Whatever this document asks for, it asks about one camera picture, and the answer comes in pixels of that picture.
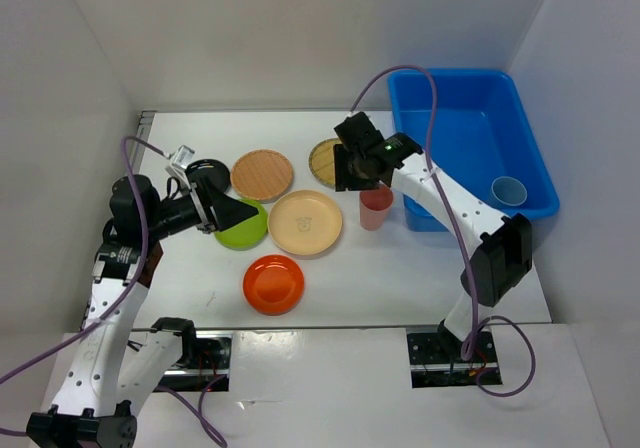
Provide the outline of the pink plastic cup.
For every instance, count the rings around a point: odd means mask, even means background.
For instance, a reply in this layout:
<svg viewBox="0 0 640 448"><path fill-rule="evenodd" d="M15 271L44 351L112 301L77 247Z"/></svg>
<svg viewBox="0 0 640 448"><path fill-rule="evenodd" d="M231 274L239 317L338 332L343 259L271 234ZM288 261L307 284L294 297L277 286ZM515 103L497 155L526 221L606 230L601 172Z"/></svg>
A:
<svg viewBox="0 0 640 448"><path fill-rule="evenodd" d="M359 194L360 226L376 231L384 224L394 202L394 195L386 185Z"/></svg>

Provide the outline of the beige round plate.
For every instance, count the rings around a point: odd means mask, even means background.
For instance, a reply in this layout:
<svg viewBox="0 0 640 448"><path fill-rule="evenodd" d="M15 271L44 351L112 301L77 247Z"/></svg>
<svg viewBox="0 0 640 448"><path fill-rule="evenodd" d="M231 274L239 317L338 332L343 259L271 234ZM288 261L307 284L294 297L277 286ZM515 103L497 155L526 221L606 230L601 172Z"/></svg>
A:
<svg viewBox="0 0 640 448"><path fill-rule="evenodd" d="M338 204L314 190L280 198L268 216L268 233L277 247L297 256L319 255L339 239L343 217Z"/></svg>

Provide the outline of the orange round plate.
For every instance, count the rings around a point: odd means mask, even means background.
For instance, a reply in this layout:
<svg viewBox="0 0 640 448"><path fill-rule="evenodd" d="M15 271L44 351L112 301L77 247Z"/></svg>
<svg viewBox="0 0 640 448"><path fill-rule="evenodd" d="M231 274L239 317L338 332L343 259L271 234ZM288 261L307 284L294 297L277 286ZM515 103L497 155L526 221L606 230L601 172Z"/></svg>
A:
<svg viewBox="0 0 640 448"><path fill-rule="evenodd" d="M305 279L293 259L271 254L247 268L242 288L247 303L258 313L280 316L298 305L304 294Z"/></svg>

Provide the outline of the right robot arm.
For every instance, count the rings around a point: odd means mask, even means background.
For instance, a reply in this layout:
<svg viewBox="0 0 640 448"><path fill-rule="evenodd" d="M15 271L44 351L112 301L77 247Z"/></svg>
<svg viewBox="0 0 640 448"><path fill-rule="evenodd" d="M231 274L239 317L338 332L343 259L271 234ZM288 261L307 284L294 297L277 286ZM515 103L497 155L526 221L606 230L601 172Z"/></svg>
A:
<svg viewBox="0 0 640 448"><path fill-rule="evenodd" d="M464 263L464 293L441 323L438 348L450 361L474 353L480 309L493 308L532 268L532 224L482 202L437 166L404 133L385 138L363 112L334 131L335 190L373 192L382 185L411 198L451 232Z"/></svg>

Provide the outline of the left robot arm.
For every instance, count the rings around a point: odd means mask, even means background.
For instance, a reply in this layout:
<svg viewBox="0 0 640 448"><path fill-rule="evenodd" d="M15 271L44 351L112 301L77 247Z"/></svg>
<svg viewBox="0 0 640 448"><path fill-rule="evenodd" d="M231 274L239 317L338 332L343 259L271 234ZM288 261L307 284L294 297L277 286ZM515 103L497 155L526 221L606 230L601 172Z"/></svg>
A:
<svg viewBox="0 0 640 448"><path fill-rule="evenodd" d="M27 436L40 447L130 447L137 418L171 366L192 365L199 343L192 321L164 317L130 362L123 361L135 318L163 255L161 242L196 227L206 233L257 215L207 178L176 198L161 198L143 175L114 183L112 217L95 257L89 310L64 383L45 412L34 412Z"/></svg>

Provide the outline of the blue plastic bin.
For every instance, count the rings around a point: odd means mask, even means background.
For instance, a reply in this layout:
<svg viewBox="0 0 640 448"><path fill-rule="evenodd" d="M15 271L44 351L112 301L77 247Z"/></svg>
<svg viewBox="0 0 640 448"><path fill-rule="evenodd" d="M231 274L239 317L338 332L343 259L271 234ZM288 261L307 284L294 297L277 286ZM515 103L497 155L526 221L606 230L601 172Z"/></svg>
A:
<svg viewBox="0 0 640 448"><path fill-rule="evenodd" d="M432 157L446 173L483 202L494 179L517 179L527 190L520 206L494 205L508 215L536 221L554 216L559 199L544 164L515 83L506 73L482 69L434 69L437 89ZM432 110L431 85L420 72L387 78L393 123L424 148ZM447 231L414 200L403 196L414 232Z"/></svg>

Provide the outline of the green round plate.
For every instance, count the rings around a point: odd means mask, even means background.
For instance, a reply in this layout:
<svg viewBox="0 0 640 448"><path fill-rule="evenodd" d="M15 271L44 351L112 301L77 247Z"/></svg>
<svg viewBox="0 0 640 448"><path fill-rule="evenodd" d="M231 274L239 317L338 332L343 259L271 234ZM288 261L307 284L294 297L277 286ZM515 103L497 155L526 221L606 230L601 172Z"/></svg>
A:
<svg viewBox="0 0 640 448"><path fill-rule="evenodd" d="M256 208L258 213L225 231L214 233L214 237L221 245L234 250L252 248L261 242L268 231L268 213L263 205L246 198L241 198L240 201Z"/></svg>

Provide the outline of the black round plate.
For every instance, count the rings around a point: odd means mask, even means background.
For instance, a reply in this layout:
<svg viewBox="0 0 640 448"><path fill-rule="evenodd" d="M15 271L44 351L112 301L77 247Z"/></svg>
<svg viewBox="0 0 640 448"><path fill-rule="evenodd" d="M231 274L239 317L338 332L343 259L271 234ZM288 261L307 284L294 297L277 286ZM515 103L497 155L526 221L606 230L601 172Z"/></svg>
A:
<svg viewBox="0 0 640 448"><path fill-rule="evenodd" d="M196 160L187 166L185 173L191 182L207 179L223 193L231 186L229 168L216 159Z"/></svg>

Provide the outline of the bamboo pattern round plate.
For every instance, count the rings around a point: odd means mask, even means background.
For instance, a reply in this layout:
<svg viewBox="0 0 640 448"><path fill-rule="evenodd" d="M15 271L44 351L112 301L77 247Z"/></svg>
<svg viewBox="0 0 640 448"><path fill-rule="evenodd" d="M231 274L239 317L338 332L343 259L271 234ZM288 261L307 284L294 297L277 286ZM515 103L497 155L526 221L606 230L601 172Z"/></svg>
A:
<svg viewBox="0 0 640 448"><path fill-rule="evenodd" d="M308 166L313 177L329 188L335 187L334 147L340 144L338 138L323 140L311 150L308 157Z"/></svg>

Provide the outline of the light brown woven plate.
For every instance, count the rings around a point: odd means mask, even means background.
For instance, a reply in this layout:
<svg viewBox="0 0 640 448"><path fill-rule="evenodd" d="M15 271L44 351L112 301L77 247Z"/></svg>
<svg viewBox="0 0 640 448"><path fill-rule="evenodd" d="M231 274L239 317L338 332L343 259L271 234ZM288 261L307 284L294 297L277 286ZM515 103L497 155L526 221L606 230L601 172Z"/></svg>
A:
<svg viewBox="0 0 640 448"><path fill-rule="evenodd" d="M241 156L231 169L231 185L241 197L271 202L291 186L294 170L281 153L259 149Z"/></svg>

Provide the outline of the blue plastic cup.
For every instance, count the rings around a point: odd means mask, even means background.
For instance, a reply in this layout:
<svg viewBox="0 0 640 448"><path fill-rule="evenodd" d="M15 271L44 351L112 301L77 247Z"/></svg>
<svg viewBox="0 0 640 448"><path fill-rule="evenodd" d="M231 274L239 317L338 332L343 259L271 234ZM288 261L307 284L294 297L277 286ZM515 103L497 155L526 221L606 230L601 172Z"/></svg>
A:
<svg viewBox="0 0 640 448"><path fill-rule="evenodd" d="M491 183L489 201L492 206L515 208L522 206L527 199L525 185L516 178L500 176Z"/></svg>

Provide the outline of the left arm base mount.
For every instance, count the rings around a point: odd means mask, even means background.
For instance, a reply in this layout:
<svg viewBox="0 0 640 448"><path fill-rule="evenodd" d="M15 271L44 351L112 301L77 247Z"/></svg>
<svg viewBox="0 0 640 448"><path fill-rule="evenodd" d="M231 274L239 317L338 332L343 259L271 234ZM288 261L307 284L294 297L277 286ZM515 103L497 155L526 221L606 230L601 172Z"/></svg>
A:
<svg viewBox="0 0 640 448"><path fill-rule="evenodd" d="M193 356L182 365L173 365L159 385L179 393L227 392L231 365L233 333L198 330Z"/></svg>

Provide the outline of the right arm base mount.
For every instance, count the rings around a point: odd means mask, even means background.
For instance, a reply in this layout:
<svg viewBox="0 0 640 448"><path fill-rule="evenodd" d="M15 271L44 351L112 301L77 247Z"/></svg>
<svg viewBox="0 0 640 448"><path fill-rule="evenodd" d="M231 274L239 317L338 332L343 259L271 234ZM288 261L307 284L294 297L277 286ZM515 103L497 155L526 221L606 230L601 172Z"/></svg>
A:
<svg viewBox="0 0 640 448"><path fill-rule="evenodd" d="M460 358L460 350L449 354L434 331L406 333L411 384L413 389L463 387L476 384L502 384L498 357L490 332L481 332L470 361Z"/></svg>

